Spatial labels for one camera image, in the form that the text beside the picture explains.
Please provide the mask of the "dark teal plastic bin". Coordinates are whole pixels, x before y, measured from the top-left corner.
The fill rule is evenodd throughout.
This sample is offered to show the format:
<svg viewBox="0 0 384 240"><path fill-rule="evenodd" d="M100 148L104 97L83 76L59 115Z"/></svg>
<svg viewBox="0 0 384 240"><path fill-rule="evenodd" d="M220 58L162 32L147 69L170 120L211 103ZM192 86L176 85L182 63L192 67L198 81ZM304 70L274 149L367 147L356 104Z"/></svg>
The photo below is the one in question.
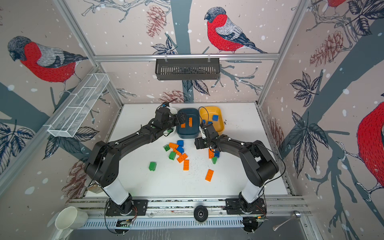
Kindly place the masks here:
<svg viewBox="0 0 384 240"><path fill-rule="evenodd" d="M200 133L200 117L199 111L194 108L183 108L178 111L178 113L186 114L186 127L181 128L177 126L177 134L182 139L195 139ZM189 118L193 118L193 126L189 127Z"/></svg>

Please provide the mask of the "yellow plastic bin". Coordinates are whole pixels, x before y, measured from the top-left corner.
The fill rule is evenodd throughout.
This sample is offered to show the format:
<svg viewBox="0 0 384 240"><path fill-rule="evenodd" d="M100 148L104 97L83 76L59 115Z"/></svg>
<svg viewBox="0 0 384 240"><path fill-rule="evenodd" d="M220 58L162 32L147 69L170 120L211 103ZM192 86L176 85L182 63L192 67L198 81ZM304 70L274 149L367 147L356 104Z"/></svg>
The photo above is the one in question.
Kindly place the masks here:
<svg viewBox="0 0 384 240"><path fill-rule="evenodd" d="M216 106L199 107L201 122L213 124L215 130L221 135L225 129L222 111Z"/></svg>

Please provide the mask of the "white plastic bin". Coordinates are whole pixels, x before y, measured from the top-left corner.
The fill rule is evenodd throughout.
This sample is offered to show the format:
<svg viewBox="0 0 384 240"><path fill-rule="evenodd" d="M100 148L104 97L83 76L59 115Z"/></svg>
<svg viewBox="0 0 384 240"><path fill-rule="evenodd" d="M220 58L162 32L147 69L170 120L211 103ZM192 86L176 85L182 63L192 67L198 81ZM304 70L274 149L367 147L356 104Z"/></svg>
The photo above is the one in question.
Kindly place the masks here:
<svg viewBox="0 0 384 240"><path fill-rule="evenodd" d="M173 135L174 132L176 131L175 120L176 120L176 114L177 114L177 110L175 108L173 108L172 106L167 107L167 108L170 110L170 121L171 121L171 125L172 125L172 128L170 128L170 129L173 129L174 131L172 133L168 133L167 130L164 131L164 135L166 137L169 135Z"/></svg>

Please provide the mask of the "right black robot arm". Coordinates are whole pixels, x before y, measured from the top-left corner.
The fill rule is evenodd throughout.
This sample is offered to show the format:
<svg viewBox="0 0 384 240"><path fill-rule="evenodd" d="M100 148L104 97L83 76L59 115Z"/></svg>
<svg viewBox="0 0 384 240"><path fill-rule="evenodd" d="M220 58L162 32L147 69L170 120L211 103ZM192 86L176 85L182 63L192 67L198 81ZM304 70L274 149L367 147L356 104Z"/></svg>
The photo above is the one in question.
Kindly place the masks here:
<svg viewBox="0 0 384 240"><path fill-rule="evenodd" d="M250 212L259 203L265 185L280 172L276 160L259 140L251 143L219 135L213 124L201 123L200 130L202 136L195 139L196 149L228 153L241 160L248 182L239 194L238 209Z"/></svg>

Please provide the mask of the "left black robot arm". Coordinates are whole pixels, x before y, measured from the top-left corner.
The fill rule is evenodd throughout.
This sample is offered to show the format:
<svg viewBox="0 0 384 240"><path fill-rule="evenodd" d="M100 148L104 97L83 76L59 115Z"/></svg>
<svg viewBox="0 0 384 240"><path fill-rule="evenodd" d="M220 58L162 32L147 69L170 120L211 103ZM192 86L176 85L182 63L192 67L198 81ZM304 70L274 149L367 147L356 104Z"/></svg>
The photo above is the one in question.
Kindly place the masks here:
<svg viewBox="0 0 384 240"><path fill-rule="evenodd" d="M120 161L135 150L168 136L169 131L187 122L184 113L171 112L167 104L159 106L155 117L134 133L109 143L99 141L85 163L84 172L107 194L124 214L134 207L132 195L119 179Z"/></svg>

